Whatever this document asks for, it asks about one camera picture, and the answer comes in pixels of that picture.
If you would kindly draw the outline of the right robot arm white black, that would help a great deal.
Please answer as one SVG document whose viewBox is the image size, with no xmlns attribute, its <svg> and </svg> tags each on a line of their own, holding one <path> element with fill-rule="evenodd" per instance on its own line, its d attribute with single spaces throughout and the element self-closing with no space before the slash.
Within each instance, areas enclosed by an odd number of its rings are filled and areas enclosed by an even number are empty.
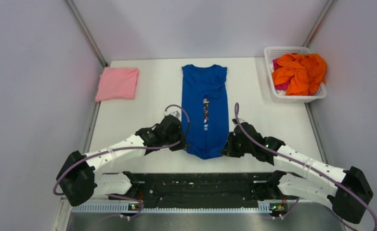
<svg viewBox="0 0 377 231">
<path fill-rule="evenodd" d="M 309 158 L 282 140 L 263 137 L 247 122 L 233 119 L 233 123 L 235 128 L 221 154 L 236 158 L 250 154 L 273 166 L 266 185 L 270 197 L 308 199 L 331 209 L 344 221 L 362 221 L 374 194 L 360 169 L 343 169 Z"/>
</svg>

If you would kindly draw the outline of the blue printed t shirt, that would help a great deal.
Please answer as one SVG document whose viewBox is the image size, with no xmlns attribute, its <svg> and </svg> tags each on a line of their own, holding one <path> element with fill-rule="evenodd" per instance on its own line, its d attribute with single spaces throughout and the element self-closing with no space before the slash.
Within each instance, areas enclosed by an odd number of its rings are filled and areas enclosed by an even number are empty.
<svg viewBox="0 0 377 231">
<path fill-rule="evenodd" d="M 227 67 L 214 64 L 182 67 L 182 108 L 189 119 L 182 119 L 188 132 L 187 153 L 201 159 L 221 156 L 229 135 Z"/>
</svg>

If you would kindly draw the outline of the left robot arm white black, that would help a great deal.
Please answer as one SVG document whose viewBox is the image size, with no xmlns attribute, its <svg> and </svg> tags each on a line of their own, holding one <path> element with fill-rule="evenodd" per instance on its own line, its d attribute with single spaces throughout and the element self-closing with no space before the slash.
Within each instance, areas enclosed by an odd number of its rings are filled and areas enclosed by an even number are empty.
<svg viewBox="0 0 377 231">
<path fill-rule="evenodd" d="M 53 191 L 61 188 L 61 194 L 73 207 L 108 194 L 132 199 L 139 187 L 120 169 L 120 164 L 161 149 L 176 151 L 186 146 L 180 120 L 167 115 L 159 124 L 141 128 L 114 145 L 95 152 L 69 154 L 56 177 Z"/>
</svg>

